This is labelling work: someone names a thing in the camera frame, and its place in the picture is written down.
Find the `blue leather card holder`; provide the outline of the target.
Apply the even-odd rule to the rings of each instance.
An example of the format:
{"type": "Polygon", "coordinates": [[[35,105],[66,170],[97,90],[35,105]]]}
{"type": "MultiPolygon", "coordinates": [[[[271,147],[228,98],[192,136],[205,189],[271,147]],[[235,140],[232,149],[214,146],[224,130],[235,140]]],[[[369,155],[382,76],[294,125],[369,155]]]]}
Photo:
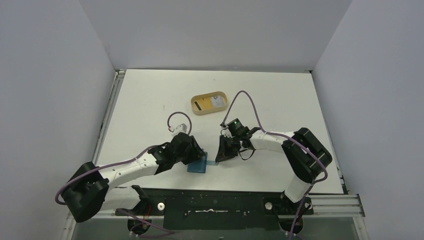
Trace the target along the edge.
{"type": "Polygon", "coordinates": [[[205,174],[207,166],[217,166],[217,165],[218,163],[215,162],[214,160],[208,160],[208,153],[205,151],[204,156],[201,159],[191,162],[187,165],[187,172],[205,174]]]}

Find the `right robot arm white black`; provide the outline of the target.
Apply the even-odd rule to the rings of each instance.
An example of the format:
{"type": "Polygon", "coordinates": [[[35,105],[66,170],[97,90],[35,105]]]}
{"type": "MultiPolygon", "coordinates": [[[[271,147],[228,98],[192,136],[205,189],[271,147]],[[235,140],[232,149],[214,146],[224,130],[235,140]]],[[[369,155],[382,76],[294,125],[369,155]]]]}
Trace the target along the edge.
{"type": "Polygon", "coordinates": [[[282,209],[289,214],[301,207],[301,199],[333,161],[330,152],[306,127],[294,132],[267,132],[258,126],[248,128],[238,118],[221,127],[226,133],[219,137],[217,163],[231,160],[244,151],[267,150],[285,155],[294,173],[281,199],[282,209]]]}

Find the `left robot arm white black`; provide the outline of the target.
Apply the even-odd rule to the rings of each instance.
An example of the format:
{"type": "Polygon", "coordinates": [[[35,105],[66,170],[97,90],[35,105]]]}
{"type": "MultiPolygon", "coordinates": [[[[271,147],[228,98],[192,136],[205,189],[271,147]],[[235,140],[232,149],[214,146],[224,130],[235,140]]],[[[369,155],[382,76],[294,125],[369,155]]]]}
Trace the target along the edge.
{"type": "Polygon", "coordinates": [[[92,162],[82,164],[58,191],[55,197],[62,199],[56,202],[66,205],[78,223],[112,209],[141,215],[148,208],[146,194],[139,186],[124,187],[124,184],[158,175],[178,163],[188,165],[205,155],[194,136],[180,132],[171,141],[149,146],[129,160],[102,166],[92,162]]]}

